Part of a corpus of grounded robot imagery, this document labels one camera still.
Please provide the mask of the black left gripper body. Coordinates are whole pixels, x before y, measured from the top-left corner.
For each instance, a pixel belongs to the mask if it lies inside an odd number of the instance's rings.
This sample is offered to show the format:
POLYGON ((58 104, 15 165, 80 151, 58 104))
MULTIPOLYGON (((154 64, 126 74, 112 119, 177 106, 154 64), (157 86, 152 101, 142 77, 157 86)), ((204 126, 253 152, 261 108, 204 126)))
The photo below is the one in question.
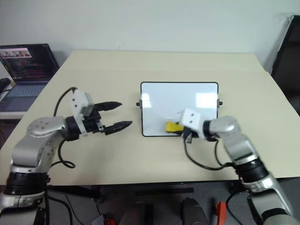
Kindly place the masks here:
POLYGON ((101 122, 100 111, 104 110, 103 104, 95 104, 90 114, 84 116, 83 125, 87 133, 98 133, 103 132, 104 126, 101 122))

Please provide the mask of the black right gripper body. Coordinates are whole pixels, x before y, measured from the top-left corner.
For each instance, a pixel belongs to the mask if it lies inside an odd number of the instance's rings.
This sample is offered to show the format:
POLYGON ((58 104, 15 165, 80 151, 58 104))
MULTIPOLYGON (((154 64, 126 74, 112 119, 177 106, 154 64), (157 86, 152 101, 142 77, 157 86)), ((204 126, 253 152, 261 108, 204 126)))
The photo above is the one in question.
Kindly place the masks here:
POLYGON ((197 138, 197 133, 188 127, 184 127, 182 137, 185 142, 192 143, 193 138, 197 138))

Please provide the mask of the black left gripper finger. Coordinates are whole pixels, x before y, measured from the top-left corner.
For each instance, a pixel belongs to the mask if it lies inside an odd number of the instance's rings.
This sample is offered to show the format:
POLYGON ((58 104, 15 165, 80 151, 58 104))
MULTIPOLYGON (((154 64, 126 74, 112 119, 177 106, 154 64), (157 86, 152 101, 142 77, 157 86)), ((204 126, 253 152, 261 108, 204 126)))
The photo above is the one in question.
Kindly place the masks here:
POLYGON ((132 121, 121 121, 121 122, 114 123, 113 125, 104 128, 104 134, 110 135, 113 133, 117 133, 129 127, 131 124, 132 121))
POLYGON ((121 105, 122 105, 122 103, 120 103, 120 102, 109 101, 109 102, 97 103, 94 105, 94 107, 96 108, 97 112, 100 112, 100 111, 113 110, 121 105))

